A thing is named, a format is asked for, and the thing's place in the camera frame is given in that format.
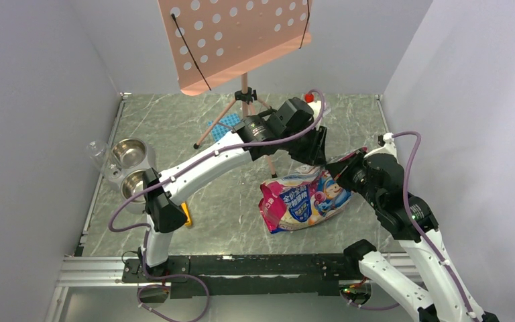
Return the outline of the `pink pet food bag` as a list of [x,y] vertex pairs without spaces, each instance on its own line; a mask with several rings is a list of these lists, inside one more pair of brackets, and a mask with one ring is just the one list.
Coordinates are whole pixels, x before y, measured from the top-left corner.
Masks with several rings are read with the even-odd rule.
[[258,208],[271,234],[322,223],[341,213],[353,196],[325,167],[309,165],[264,181],[260,191]]

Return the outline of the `yellow plastic scoop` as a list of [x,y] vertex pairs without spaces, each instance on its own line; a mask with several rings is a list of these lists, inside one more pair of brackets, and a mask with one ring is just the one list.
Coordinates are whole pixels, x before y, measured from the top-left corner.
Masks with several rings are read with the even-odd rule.
[[192,227],[192,217],[190,215],[190,210],[188,208],[187,203],[182,203],[181,207],[182,207],[182,210],[184,211],[184,214],[186,215],[186,221],[185,221],[184,225],[187,227]]

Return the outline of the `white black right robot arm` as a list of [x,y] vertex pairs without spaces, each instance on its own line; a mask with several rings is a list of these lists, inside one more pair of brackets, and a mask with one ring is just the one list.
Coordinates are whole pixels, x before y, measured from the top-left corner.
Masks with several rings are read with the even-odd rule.
[[413,261],[423,285],[393,267],[362,239],[344,249],[343,269],[350,278],[363,275],[391,296],[413,321],[497,321],[471,296],[445,249],[439,224],[429,205],[404,186],[406,171],[394,154],[363,148],[328,163],[336,183],[373,208],[381,226]]

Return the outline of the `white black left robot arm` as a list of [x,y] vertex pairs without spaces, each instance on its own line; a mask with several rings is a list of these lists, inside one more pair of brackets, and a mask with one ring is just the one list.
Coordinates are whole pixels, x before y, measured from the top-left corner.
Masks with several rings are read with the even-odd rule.
[[226,172],[278,150],[300,163],[323,165],[327,130],[319,123],[325,109],[323,98],[311,103],[298,97],[287,99],[278,109],[244,117],[211,147],[177,167],[161,173],[145,171],[150,230],[142,247],[139,273],[150,282],[165,275],[173,233],[187,220],[181,204]]

